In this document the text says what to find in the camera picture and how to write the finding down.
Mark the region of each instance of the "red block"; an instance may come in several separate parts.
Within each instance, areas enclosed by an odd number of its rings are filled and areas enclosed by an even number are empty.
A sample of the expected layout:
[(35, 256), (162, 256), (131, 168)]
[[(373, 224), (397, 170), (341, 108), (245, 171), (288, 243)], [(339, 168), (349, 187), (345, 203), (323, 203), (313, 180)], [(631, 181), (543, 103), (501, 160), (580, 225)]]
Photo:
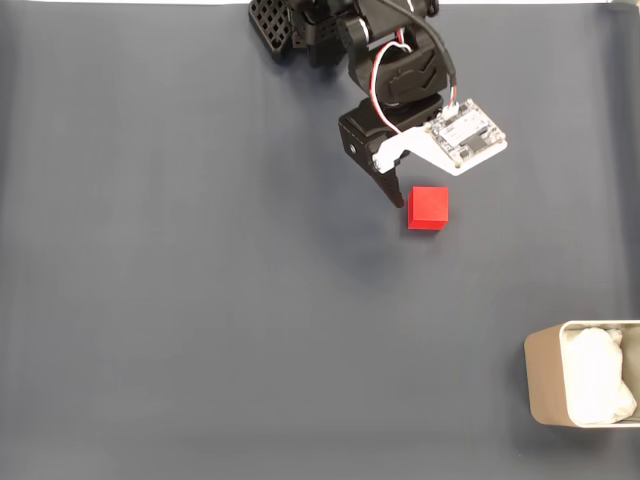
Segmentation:
[(409, 229), (442, 230), (449, 222), (447, 187), (413, 187), (409, 194)]

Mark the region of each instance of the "circuit board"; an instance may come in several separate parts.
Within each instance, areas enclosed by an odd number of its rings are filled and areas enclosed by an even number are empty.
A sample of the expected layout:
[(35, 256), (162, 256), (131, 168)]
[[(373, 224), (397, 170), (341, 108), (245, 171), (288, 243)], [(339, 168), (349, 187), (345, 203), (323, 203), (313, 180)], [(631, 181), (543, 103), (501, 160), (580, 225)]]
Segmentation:
[(446, 108), (425, 125), (436, 143), (461, 168), (477, 164), (507, 147), (507, 137), (473, 100)]

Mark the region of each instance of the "white cloth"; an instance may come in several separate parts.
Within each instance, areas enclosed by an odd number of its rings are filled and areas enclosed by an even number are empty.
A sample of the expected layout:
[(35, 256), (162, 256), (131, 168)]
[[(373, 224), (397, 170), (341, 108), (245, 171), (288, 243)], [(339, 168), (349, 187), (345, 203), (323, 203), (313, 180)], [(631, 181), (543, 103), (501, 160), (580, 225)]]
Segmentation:
[(565, 330), (564, 378), (575, 422), (610, 424), (636, 411), (638, 404), (622, 381), (621, 342), (620, 330)]

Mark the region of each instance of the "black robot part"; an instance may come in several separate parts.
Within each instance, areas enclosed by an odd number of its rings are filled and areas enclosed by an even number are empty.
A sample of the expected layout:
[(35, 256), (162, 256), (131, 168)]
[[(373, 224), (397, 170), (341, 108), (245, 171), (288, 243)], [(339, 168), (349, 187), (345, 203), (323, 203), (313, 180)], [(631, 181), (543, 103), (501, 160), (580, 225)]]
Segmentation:
[[(337, 65), (347, 55), (349, 76), (369, 97), (376, 55), (401, 30), (411, 52), (390, 49), (374, 87), (384, 116), (404, 131), (434, 118), (443, 105), (438, 92), (448, 79), (454, 84), (455, 69), (442, 40), (422, 25), (438, 10), (438, 0), (251, 0), (249, 17), (277, 62), (295, 49), (306, 49), (313, 67)], [(396, 132), (371, 98), (342, 115), (338, 125), (347, 155), (402, 207), (395, 168), (381, 174), (373, 163), (380, 144)]]

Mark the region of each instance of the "gray surface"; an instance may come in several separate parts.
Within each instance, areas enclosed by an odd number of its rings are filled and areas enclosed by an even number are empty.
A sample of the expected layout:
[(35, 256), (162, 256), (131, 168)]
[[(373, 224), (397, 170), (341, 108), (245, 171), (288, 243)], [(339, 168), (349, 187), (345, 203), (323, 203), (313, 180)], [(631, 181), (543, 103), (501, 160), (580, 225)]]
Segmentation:
[(634, 10), (443, 8), (510, 146), (404, 162), (436, 236), (341, 152), (344, 69), (273, 66), (245, 7), (2, 15), (2, 480), (640, 476), (638, 433), (535, 424), (522, 352), (640, 316)]

